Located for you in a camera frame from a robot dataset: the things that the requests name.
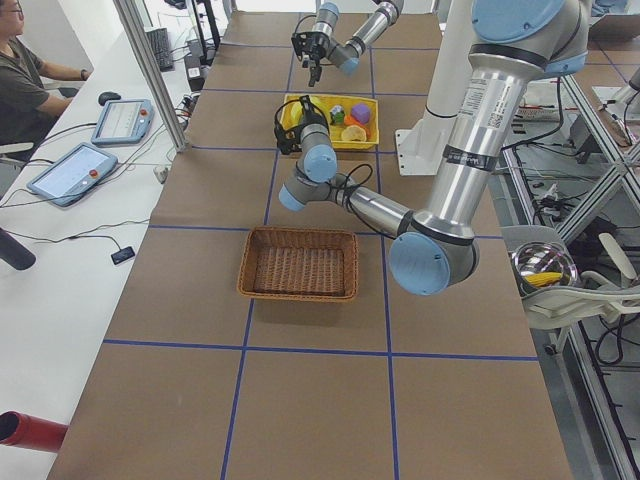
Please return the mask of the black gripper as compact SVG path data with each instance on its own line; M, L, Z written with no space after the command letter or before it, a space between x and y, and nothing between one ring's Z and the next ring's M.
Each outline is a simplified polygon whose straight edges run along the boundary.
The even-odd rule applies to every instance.
M318 31L292 34L294 52L303 68L309 68L309 87L314 87L321 78L321 63L327 55L330 37Z
M300 116L289 127L283 121L289 105L300 107ZM280 152L289 155L294 152L310 153L315 147L331 146L329 124L324 112L310 97L297 97L286 101L274 113L274 134Z

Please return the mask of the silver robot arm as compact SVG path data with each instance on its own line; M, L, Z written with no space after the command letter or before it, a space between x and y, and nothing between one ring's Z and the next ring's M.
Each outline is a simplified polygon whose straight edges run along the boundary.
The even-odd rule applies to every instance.
M529 83L580 70L587 55L587 1L455 1L441 53L452 58L459 39L470 65L466 87L442 150L426 205L411 210L337 170L330 119L308 96L292 127L276 124L283 154L298 160L279 199L299 211L331 201L389 237L395 281L415 295L433 295L467 279L479 262L471 226L487 181Z
M334 35L340 11L333 2L324 2L318 7L310 29L294 30L292 46L301 66L309 71L309 87L321 80L325 64L344 75L352 75L367 49L397 22L404 9L403 1L375 1L375 4L376 10L344 44Z

